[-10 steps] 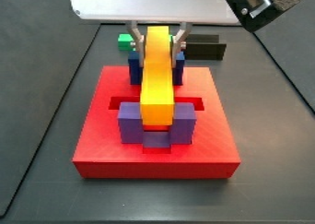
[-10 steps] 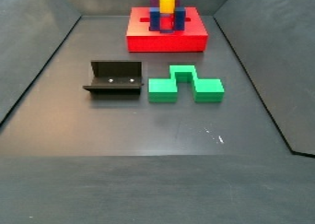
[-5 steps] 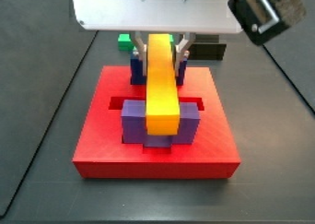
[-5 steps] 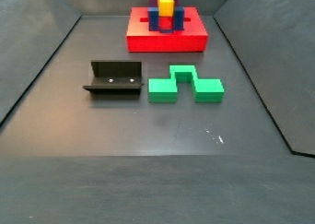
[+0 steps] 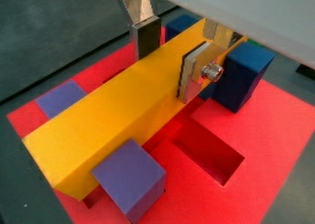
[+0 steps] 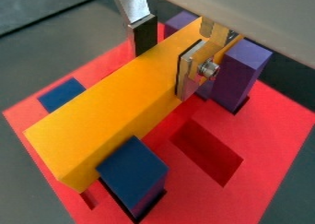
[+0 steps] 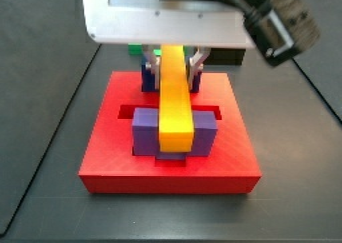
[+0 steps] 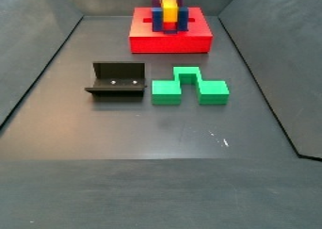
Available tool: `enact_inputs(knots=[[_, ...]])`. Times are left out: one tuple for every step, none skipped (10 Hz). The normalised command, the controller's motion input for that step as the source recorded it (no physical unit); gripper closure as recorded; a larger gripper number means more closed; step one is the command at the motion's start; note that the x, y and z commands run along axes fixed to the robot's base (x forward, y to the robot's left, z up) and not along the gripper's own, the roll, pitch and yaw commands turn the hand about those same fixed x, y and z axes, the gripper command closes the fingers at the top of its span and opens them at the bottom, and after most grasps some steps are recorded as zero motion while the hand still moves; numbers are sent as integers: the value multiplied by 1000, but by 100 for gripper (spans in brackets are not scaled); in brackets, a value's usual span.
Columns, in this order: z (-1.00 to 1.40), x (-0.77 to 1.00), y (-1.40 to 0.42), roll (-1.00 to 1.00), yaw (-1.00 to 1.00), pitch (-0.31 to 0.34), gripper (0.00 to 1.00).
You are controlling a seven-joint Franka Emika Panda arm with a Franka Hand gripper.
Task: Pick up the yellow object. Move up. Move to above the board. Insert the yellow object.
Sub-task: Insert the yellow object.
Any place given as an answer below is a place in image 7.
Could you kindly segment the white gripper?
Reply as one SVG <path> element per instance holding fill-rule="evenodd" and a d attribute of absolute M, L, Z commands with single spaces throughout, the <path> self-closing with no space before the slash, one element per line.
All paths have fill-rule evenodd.
<path fill-rule="evenodd" d="M 154 45 L 202 46 L 189 59 L 189 88 L 211 48 L 254 46 L 234 8 L 210 1 L 83 0 L 87 32 L 98 43 L 143 44 L 147 68 L 159 88 L 161 59 Z"/>

